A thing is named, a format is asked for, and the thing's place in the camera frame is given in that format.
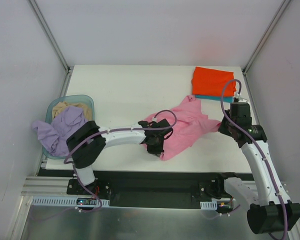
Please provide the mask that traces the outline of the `pink t shirt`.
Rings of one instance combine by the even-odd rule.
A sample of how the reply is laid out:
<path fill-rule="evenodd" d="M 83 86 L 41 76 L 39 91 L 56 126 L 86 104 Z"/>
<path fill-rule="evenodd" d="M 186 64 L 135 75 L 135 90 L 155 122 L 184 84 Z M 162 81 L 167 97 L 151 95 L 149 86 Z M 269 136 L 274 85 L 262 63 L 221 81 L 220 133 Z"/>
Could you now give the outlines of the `pink t shirt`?
<path fill-rule="evenodd" d="M 192 145 L 203 135 L 215 133 L 221 124 L 202 113 L 202 103 L 193 95 L 187 95 L 182 102 L 170 109 L 177 118 L 173 134 L 163 143 L 162 161 L 168 161 Z"/>

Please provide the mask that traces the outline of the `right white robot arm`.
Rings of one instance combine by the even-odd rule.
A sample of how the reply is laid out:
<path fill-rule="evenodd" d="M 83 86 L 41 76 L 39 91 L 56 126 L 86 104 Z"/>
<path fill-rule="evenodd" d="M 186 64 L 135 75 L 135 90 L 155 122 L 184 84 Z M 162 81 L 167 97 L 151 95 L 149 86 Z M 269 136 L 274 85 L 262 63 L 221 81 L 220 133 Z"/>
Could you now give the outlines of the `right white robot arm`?
<path fill-rule="evenodd" d="M 300 218 L 300 204 L 293 203 L 273 165 L 268 139 L 261 125 L 253 125 L 250 103 L 234 98 L 218 131 L 231 137 L 245 156 L 256 186 L 248 188 L 235 173 L 223 173 L 215 184 L 220 197 L 231 195 L 246 210 L 247 222 L 254 234 L 282 232 L 285 239 Z"/>

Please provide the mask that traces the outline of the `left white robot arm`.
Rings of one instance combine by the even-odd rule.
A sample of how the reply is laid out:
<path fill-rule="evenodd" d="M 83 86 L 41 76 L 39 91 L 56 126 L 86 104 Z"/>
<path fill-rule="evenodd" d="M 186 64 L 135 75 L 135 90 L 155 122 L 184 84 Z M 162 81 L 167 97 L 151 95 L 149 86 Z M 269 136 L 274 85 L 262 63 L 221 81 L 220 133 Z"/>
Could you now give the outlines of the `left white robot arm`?
<path fill-rule="evenodd" d="M 141 120 L 132 126 L 108 129 L 93 120 L 88 121 L 66 140 L 74 172 L 80 180 L 79 190 L 86 195 L 95 191 L 92 165 L 104 149 L 126 144 L 145 145 L 149 154 L 159 157 L 164 153 L 164 141 L 173 132 L 165 118 L 159 122 Z"/>

